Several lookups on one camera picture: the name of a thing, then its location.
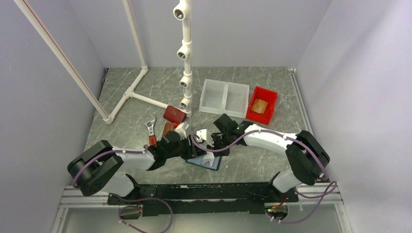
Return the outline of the silver VIP credit card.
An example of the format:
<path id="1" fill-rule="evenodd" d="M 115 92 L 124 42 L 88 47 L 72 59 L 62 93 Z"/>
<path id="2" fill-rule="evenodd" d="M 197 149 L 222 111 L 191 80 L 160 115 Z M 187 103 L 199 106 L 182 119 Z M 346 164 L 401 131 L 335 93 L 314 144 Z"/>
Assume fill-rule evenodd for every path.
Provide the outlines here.
<path id="1" fill-rule="evenodd" d="M 221 157 L 215 157 L 214 153 L 208 152 L 206 155 L 203 155 L 200 159 L 200 165 L 203 166 L 218 166 L 218 163 L 220 162 Z"/>

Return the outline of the blue leather card holder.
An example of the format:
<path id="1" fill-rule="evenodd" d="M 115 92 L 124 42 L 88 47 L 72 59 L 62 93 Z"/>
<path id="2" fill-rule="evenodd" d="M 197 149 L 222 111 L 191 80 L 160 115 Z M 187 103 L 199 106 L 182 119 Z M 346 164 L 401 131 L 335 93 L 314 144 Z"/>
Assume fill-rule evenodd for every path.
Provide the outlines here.
<path id="1" fill-rule="evenodd" d="M 214 153 L 207 152 L 205 155 L 186 160 L 186 163 L 199 166 L 205 169 L 218 171 L 220 168 L 221 160 L 221 156 L 215 157 Z"/>

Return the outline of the orange credit card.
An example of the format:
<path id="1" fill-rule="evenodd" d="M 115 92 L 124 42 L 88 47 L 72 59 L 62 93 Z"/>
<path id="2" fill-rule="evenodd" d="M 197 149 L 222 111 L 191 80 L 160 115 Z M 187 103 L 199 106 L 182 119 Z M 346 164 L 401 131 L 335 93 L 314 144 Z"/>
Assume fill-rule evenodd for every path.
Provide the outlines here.
<path id="1" fill-rule="evenodd" d="M 252 104 L 251 111 L 257 114 L 263 114 L 266 110 L 268 103 L 261 99 L 255 99 L 254 103 Z"/>

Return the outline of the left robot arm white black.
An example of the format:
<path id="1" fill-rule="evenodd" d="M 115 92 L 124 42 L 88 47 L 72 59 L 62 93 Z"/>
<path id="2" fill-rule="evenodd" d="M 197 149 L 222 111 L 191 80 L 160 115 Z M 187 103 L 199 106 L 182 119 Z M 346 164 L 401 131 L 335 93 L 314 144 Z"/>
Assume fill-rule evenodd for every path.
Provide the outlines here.
<path id="1" fill-rule="evenodd" d="M 182 139 L 178 133 L 170 131 L 154 145 L 144 145 L 142 150 L 122 149 L 101 140 L 72 160 L 67 170 L 73 178 L 72 186 L 80 189 L 84 196 L 112 192 L 132 204 L 139 199 L 140 191 L 138 183 L 125 174 L 125 170 L 152 171 L 174 157 L 188 160 L 202 155 L 205 152 L 189 137 Z"/>

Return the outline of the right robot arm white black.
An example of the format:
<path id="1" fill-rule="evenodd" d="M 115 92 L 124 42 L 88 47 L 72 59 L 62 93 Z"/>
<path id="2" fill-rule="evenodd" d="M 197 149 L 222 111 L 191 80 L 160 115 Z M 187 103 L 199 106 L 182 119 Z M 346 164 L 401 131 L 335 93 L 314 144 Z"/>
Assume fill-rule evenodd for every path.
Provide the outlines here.
<path id="1" fill-rule="evenodd" d="M 228 153 L 234 145 L 254 146 L 284 154 L 290 168 L 278 172 L 269 182 L 268 196 L 280 201 L 287 191 L 301 185 L 314 185 L 325 176 L 330 156 L 309 131 L 281 133 L 250 121 L 237 123 L 227 114 L 214 121 L 219 133 L 212 134 L 213 149 Z"/>

